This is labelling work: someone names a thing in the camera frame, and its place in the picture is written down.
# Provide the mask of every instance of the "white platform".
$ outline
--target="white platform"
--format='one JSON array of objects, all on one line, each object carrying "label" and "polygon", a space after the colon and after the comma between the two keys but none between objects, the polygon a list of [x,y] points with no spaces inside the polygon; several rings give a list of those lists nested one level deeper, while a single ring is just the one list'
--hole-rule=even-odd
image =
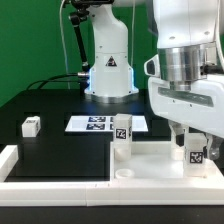
[{"label": "white platform", "polygon": [[[0,206],[224,205],[224,178],[213,162],[206,178],[186,178],[169,153],[169,142],[135,142],[132,159],[117,162],[112,148],[107,182],[0,183]],[[134,178],[114,177],[127,168]]]}]

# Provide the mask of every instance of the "black cable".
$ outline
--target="black cable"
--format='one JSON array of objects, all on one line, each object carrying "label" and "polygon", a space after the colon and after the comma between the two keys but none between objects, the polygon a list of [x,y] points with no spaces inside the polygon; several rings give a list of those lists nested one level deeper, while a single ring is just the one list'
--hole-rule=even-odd
[{"label": "black cable", "polygon": [[205,65],[204,72],[206,74],[223,74],[223,68],[219,65]]},{"label": "black cable", "polygon": [[78,47],[79,47],[79,52],[80,52],[82,63],[87,63],[87,57],[86,57],[85,47],[84,47],[83,40],[82,40],[82,34],[80,31],[80,27],[75,26],[74,30],[75,30],[75,34],[76,34],[76,38],[77,38],[77,42],[78,42]]},{"label": "black cable", "polygon": [[39,80],[39,81],[36,81],[36,82],[33,82],[33,83],[31,83],[27,88],[26,88],[26,90],[29,90],[30,89],[30,87],[32,87],[33,85],[35,85],[35,84],[37,84],[37,83],[41,83],[41,82],[46,82],[47,81],[47,83],[49,83],[49,82],[77,82],[77,83],[82,83],[82,82],[84,82],[84,83],[86,83],[86,81],[83,81],[83,80],[80,80],[80,81],[65,81],[65,80],[60,80],[60,81],[58,81],[58,80]]},{"label": "black cable", "polygon": [[77,5],[103,5],[103,4],[112,4],[114,2],[114,0],[84,0],[84,1],[75,1],[75,0],[71,0],[72,5],[75,7]]},{"label": "black cable", "polygon": [[66,78],[66,77],[77,77],[77,76],[78,76],[77,73],[72,73],[72,74],[68,74],[68,75],[57,75],[57,76],[53,76],[53,77],[47,79],[46,81],[44,81],[41,85],[39,85],[37,87],[37,89],[41,89],[43,86],[45,86],[51,80],[62,79],[62,78]]}]

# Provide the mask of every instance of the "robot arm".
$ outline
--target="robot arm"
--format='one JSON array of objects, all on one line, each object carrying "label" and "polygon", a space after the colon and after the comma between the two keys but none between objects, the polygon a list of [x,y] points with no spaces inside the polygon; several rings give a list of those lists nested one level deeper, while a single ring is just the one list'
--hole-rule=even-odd
[{"label": "robot arm", "polygon": [[[115,6],[132,6],[143,0],[117,0]],[[76,31],[83,68],[89,72],[89,87],[85,96],[103,103],[120,103],[136,98],[138,89],[134,86],[133,69],[128,63],[128,30],[117,20],[112,12],[113,0],[75,1],[71,4],[77,9],[70,14]],[[95,63],[89,69],[79,24],[91,19],[95,41]]]},{"label": "robot arm", "polygon": [[[217,146],[224,138],[224,76],[209,74],[218,67],[219,35],[224,32],[223,0],[149,0],[158,29],[158,55],[145,63],[152,109],[183,126],[207,133],[210,159],[217,159]],[[150,30],[156,32],[150,18]]]}]

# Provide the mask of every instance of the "white cube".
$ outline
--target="white cube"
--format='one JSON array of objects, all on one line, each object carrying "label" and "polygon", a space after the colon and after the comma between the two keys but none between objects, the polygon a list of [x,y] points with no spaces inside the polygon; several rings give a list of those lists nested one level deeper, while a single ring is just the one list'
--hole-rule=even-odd
[{"label": "white cube", "polygon": [[22,124],[23,137],[36,137],[40,128],[40,117],[28,117]]},{"label": "white cube", "polygon": [[205,159],[203,148],[207,139],[201,133],[185,135],[185,157],[183,161],[185,176],[205,176]]},{"label": "white cube", "polygon": [[114,149],[115,159],[125,161],[131,159],[132,115],[117,114],[114,117]]}]

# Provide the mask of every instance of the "green backdrop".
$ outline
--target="green backdrop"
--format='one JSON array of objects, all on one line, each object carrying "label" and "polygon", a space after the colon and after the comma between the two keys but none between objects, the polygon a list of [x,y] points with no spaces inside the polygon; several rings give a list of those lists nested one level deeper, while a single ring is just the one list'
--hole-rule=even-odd
[{"label": "green backdrop", "polygon": [[[30,83],[65,74],[59,26],[61,0],[0,1],[0,106]],[[115,16],[131,31],[132,8],[114,8]],[[73,28],[68,20],[72,6],[63,10],[70,72],[81,64]],[[156,39],[147,31],[144,5],[136,8],[134,69],[136,86],[146,87],[143,64],[156,53]],[[94,62],[91,22],[81,24],[88,59]],[[47,88],[67,88],[67,84],[49,84]]]}]

